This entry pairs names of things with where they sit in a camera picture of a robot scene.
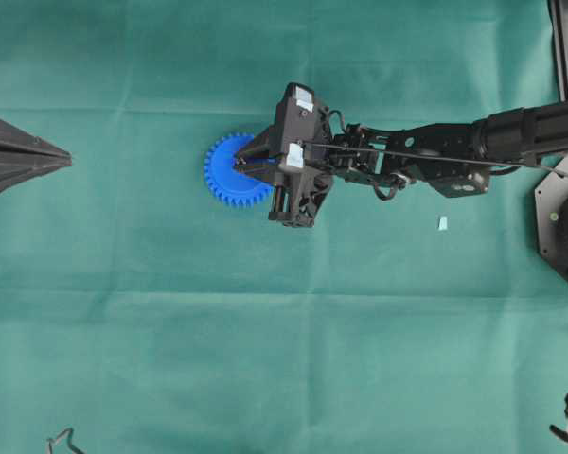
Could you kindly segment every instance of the blue gear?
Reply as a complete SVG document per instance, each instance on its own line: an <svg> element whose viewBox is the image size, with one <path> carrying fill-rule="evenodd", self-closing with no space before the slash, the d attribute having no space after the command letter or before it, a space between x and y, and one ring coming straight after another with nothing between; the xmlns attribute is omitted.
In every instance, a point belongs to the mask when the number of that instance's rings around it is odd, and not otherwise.
<svg viewBox="0 0 568 454"><path fill-rule="evenodd" d="M272 187L268 184L234 170L234 155L253 138L252 134L230 134L219 140L206 154L206 184L217 199L229 206L252 206L272 193Z"/></svg>

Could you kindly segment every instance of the gear teeth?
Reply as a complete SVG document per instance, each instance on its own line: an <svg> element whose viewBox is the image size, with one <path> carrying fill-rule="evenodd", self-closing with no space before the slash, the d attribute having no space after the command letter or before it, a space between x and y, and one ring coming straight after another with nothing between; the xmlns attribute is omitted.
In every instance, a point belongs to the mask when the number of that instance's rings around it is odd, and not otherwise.
<svg viewBox="0 0 568 454"><path fill-rule="evenodd" d="M232 144L228 144L227 142L231 140L238 141L240 138L247 138L248 141L251 141L254 136L252 134L242 132L232 132L227 134L210 147L210 150L206 152L203 164L204 181L213 196L228 206L243 209L263 201L268 194L271 194L272 188L266 183L261 183L258 186L252 187L250 190L246 190L245 192L244 189L241 191L230 191L225 188L227 186L221 186L220 177L223 173L223 159L227 159L223 157L222 154L225 152L229 153L228 156L231 155L235 148ZM214 167L212 165L213 160L215 159L219 159L219 167Z"/></svg>

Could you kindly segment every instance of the green cloth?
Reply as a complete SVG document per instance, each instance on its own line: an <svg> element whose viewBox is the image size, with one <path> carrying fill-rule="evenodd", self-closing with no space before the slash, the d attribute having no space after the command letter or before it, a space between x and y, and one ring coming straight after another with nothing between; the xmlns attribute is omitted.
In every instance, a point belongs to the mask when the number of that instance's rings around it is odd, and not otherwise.
<svg viewBox="0 0 568 454"><path fill-rule="evenodd" d="M0 0L0 117L74 156L0 196L0 453L565 452L540 172L338 181L310 230L203 181L292 80L384 129L553 102L551 38L537 0Z"/></svg>

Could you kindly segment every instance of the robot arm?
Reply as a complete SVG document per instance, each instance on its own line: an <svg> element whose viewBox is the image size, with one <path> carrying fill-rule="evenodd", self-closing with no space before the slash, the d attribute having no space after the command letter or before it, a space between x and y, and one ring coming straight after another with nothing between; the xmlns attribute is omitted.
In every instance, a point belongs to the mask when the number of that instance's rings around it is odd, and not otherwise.
<svg viewBox="0 0 568 454"><path fill-rule="evenodd" d="M333 134L338 115L342 132ZM236 154L236 171L275 187L270 220L311 227L333 176L371 186L383 201L423 181L445 197L488 192L490 177L568 152L568 101L496 113L470 124L382 131L346 125L313 90L289 83L275 122Z"/></svg>

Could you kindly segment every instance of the black cable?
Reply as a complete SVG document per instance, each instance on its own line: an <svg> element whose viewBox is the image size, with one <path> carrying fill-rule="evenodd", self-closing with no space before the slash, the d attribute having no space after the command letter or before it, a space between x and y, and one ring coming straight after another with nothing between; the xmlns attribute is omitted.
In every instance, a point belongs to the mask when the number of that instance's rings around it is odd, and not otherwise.
<svg viewBox="0 0 568 454"><path fill-rule="evenodd" d="M400 156L402 158L416 158L416 159L427 159L429 161L446 161L451 163L465 163L465 164L477 164L480 166L496 166L496 167L526 167L524 164L515 163L497 163L494 161L481 161L477 159L462 159L462 158L449 158L446 156L427 156L423 154L407 153L405 151L393 151L390 149L375 149L375 148L354 148L345 147L342 145L330 145L330 144L316 144L313 142L306 142L306 145L312 145L314 147L324 147L324 148L334 148L342 149L348 151L358 151L362 153L383 153L390 154L391 156Z"/></svg>
<svg viewBox="0 0 568 454"><path fill-rule="evenodd" d="M426 159L428 161L445 161L449 163L464 163L464 164L477 164L479 166L490 166L490 167L528 167L528 168L539 168L541 170L546 170L548 172L553 172L561 176L562 178L568 178L568 172L564 172L563 170L557 170L556 168L549 167L549 166L542 166L540 164L536 164L535 166L527 166L526 164L519 164L519 163L497 163L496 161L482 161L479 159L461 159L461 158L449 158L446 156L426 156L422 154L414 154L414 153L407 153L404 151L392 151L390 149L375 149L375 148L355 148L355 147L345 147L340 145L329 145L329 144L316 144L313 142L306 142L307 145L312 145L314 147L324 147L324 148L334 148L334 149L342 149L348 151L357 151L361 153L383 153L389 154L391 156L400 156L403 158L412 158L412 159Z"/></svg>
<svg viewBox="0 0 568 454"><path fill-rule="evenodd" d="M490 172L490 175L492 175L493 177L502 177L503 175L508 175L519 169L520 169L519 167L508 167L508 168L503 168L501 170L492 170Z"/></svg>
<svg viewBox="0 0 568 454"><path fill-rule="evenodd" d="M77 448L74 445L74 442L72 442L72 438L74 436L74 430L72 428L65 429L63 432L57 435L57 438L49 438L48 446L46 447L46 454L53 454L53 445L57 445L64 436L67 436L67 447L69 447L70 451L75 454L84 454L84 452Z"/></svg>

